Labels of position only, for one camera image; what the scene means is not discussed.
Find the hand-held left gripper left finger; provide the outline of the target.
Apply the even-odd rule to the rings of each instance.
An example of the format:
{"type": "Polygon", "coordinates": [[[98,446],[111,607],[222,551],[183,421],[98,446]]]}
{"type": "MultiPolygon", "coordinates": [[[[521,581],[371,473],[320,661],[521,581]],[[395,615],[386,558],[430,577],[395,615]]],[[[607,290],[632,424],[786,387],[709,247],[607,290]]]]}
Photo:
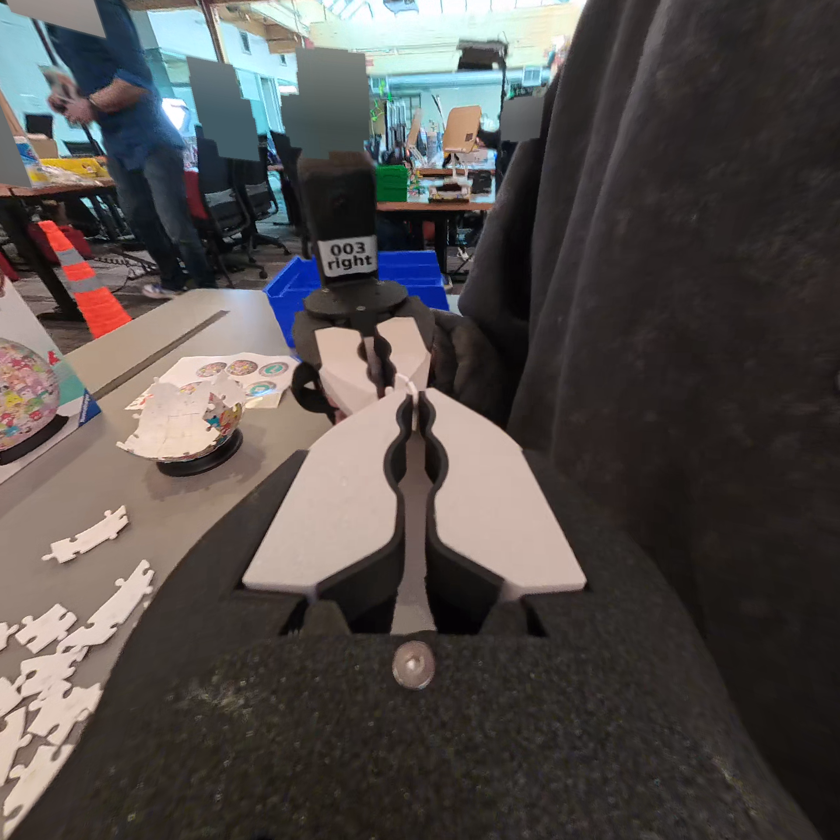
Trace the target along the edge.
{"type": "Polygon", "coordinates": [[[351,627],[390,627],[404,573],[406,442],[414,401],[394,392],[305,454],[243,576],[255,592],[335,602],[351,627]]]}

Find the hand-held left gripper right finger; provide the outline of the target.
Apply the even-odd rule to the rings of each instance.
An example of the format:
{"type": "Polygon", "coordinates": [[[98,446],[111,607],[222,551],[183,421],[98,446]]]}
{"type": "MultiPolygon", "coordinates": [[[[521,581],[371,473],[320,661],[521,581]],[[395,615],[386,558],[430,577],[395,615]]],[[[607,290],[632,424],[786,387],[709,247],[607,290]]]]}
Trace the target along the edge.
{"type": "Polygon", "coordinates": [[[433,388],[417,410],[432,483],[425,583],[436,629],[477,634],[498,604],[582,592],[585,573],[519,444],[433,388]]]}

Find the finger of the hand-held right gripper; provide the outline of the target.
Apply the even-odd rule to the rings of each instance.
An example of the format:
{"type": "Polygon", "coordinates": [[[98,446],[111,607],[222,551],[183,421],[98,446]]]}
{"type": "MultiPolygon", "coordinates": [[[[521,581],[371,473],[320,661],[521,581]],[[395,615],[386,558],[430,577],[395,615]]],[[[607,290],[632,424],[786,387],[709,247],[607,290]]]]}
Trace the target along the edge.
{"type": "Polygon", "coordinates": [[[381,398],[372,379],[359,331],[327,327],[314,333],[321,361],[319,379],[325,396],[342,415],[359,413],[381,398]]]}
{"type": "Polygon", "coordinates": [[[418,396],[426,389],[432,354],[414,318],[389,318],[375,327],[375,376],[379,396],[405,392],[418,396]]]}

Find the partly built puzzle ball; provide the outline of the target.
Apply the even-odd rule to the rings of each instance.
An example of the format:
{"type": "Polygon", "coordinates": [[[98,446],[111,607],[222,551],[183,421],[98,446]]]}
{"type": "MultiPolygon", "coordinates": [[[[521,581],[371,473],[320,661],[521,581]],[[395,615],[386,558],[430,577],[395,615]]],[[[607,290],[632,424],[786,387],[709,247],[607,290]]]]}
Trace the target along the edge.
{"type": "Polygon", "coordinates": [[[190,392],[156,381],[136,416],[138,426],[117,447],[161,466],[193,462],[233,438],[245,402],[244,388],[225,372],[199,382],[190,392]]]}

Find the group of puzzle pieces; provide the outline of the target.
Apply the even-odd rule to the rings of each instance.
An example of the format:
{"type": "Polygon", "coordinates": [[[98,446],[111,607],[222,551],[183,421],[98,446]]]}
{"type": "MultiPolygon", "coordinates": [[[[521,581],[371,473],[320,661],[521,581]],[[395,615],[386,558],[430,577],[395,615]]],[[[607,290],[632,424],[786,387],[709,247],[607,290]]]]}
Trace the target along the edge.
{"type": "Polygon", "coordinates": [[[98,707],[102,682],[78,684],[78,668],[149,604],[154,577],[151,563],[137,560],[84,620],[57,602],[37,616],[2,622],[2,650],[27,654],[16,673],[2,675],[2,838],[13,835],[57,777],[75,748],[73,732],[98,707]]]}

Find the person's right forearm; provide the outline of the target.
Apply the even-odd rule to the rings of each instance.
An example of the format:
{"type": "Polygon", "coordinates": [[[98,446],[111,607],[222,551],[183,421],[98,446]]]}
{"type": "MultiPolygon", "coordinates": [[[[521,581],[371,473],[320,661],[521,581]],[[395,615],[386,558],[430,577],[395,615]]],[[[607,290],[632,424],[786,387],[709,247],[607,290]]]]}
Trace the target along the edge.
{"type": "Polygon", "coordinates": [[[474,319],[434,310],[428,385],[495,425],[508,425],[518,374],[474,319]]]}

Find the black round puzzle stand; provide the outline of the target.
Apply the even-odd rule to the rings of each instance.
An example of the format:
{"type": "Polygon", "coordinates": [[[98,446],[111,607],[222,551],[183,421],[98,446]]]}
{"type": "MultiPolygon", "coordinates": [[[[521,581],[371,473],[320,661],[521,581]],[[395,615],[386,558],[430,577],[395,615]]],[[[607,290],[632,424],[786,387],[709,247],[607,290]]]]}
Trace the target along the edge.
{"type": "Polygon", "coordinates": [[[200,476],[227,463],[237,454],[243,442],[244,436],[241,430],[236,429],[207,455],[189,460],[159,461],[156,463],[156,468],[164,476],[173,478],[200,476]]]}

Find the blue bin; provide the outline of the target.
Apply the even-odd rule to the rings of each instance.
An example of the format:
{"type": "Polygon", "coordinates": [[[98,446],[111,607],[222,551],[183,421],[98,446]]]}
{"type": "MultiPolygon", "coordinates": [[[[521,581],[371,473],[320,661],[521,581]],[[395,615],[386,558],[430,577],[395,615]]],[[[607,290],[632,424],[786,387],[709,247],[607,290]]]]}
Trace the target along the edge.
{"type": "MultiPolygon", "coordinates": [[[[429,308],[449,311],[444,276],[433,251],[380,253],[379,271],[381,279],[401,283],[409,295],[420,298],[429,308]]],[[[297,313],[303,309],[303,299],[320,286],[316,260],[295,256],[264,288],[283,337],[291,349],[295,347],[293,323],[297,313]]]]}

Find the white paper sheet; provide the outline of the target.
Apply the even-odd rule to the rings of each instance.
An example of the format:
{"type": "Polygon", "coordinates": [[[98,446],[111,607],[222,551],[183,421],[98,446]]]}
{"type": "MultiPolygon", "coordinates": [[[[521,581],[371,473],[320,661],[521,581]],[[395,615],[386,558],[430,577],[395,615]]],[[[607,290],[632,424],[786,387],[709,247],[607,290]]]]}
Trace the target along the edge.
{"type": "Polygon", "coordinates": [[[193,393],[205,381],[225,373],[239,383],[246,399],[244,408],[274,408],[291,380],[298,360],[289,355],[232,353],[215,356],[185,356],[165,372],[162,382],[193,393]]]}

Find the wooden work table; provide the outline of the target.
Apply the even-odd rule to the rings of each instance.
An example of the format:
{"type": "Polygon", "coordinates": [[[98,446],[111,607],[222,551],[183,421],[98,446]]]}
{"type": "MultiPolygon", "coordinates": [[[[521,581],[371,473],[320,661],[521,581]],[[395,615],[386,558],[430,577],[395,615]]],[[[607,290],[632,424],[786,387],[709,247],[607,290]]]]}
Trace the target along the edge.
{"type": "Polygon", "coordinates": [[[434,224],[434,252],[437,264],[443,275],[448,275],[449,231],[457,216],[476,213],[488,214],[495,206],[495,199],[479,196],[464,202],[429,202],[428,200],[411,202],[378,202],[378,214],[406,217],[411,221],[434,224]]]}
{"type": "Polygon", "coordinates": [[[47,288],[56,304],[52,311],[38,315],[42,322],[84,322],[75,299],[69,294],[28,231],[29,211],[44,201],[66,201],[72,197],[93,200],[94,212],[112,242],[123,235],[123,217],[118,210],[113,181],[86,180],[81,183],[53,183],[36,187],[2,185],[2,230],[20,258],[47,288]]]}

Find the black office chair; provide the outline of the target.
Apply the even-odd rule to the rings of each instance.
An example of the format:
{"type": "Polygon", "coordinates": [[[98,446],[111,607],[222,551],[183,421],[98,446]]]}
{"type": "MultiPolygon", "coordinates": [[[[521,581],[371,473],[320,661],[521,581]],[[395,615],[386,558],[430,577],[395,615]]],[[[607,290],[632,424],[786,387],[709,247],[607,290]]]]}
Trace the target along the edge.
{"type": "Polygon", "coordinates": [[[247,267],[256,269],[261,280],[268,279],[256,257],[260,245],[273,245],[291,256],[282,240],[258,229],[279,204],[270,185],[267,137],[260,134],[257,141],[257,161],[230,159],[196,127],[196,168],[184,173],[193,222],[211,267],[229,288],[235,286],[232,274],[247,267]]]}

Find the tan board on stand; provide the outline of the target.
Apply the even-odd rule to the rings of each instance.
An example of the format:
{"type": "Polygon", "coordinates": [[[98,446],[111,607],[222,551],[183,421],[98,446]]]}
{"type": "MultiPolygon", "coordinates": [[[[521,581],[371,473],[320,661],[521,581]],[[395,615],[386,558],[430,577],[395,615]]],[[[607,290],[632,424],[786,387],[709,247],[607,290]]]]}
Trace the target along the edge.
{"type": "Polygon", "coordinates": [[[484,162],[487,152],[478,146],[481,107],[479,105],[452,108],[443,135],[443,155],[452,177],[466,173],[469,165],[484,162]]]}

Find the orange grey striped cone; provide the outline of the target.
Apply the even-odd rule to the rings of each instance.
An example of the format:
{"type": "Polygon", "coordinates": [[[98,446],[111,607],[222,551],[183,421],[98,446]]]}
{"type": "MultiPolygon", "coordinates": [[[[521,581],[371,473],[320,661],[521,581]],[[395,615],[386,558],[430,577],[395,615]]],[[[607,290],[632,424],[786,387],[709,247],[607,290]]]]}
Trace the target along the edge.
{"type": "Polygon", "coordinates": [[[92,338],[97,340],[131,323],[131,316],[61,228],[50,220],[38,222],[38,227],[59,260],[64,286],[77,304],[92,338]]]}

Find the person's dark grey sweater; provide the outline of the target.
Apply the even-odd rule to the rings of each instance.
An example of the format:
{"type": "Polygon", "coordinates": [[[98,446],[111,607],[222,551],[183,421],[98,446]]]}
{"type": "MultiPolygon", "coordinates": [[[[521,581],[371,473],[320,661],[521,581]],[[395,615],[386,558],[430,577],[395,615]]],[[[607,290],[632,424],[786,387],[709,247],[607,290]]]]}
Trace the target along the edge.
{"type": "Polygon", "coordinates": [[[587,2],[460,310],[838,838],[838,2],[587,2]]]}

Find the colourful printed box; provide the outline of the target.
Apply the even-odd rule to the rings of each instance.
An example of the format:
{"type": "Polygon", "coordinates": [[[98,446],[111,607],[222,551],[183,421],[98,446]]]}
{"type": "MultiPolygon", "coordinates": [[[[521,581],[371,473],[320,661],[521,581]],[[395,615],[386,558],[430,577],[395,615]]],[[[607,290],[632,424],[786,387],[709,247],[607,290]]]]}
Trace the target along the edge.
{"type": "Polygon", "coordinates": [[[1,292],[1,482],[101,412],[11,280],[1,292]]]}

